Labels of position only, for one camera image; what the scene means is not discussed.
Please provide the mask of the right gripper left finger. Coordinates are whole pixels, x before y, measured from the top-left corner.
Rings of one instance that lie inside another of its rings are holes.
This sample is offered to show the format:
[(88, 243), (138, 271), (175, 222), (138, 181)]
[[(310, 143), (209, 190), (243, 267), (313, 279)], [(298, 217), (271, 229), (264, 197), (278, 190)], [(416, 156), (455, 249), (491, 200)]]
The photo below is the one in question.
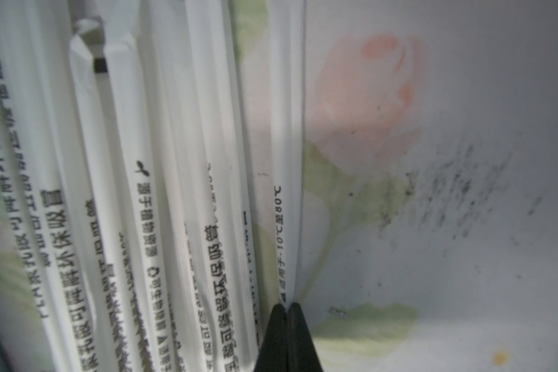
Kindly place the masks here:
[(288, 370), (286, 321), (285, 307), (282, 304), (275, 305), (271, 311), (254, 372), (286, 372)]

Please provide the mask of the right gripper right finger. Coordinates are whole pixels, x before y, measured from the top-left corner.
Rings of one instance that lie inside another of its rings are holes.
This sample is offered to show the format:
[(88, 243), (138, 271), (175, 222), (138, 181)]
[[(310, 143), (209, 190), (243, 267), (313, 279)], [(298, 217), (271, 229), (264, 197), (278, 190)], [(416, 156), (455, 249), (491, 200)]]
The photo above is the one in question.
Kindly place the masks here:
[(287, 358), (290, 372), (323, 372), (302, 307), (295, 302), (287, 311)]

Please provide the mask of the straw being gripped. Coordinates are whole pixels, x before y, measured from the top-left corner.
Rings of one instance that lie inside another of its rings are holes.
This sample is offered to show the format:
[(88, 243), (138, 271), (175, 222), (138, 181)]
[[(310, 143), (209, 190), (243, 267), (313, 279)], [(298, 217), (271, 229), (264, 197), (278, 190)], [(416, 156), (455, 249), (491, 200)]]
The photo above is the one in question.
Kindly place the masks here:
[(295, 302), (301, 240), (305, 3), (268, 1), (274, 231), (281, 304)]

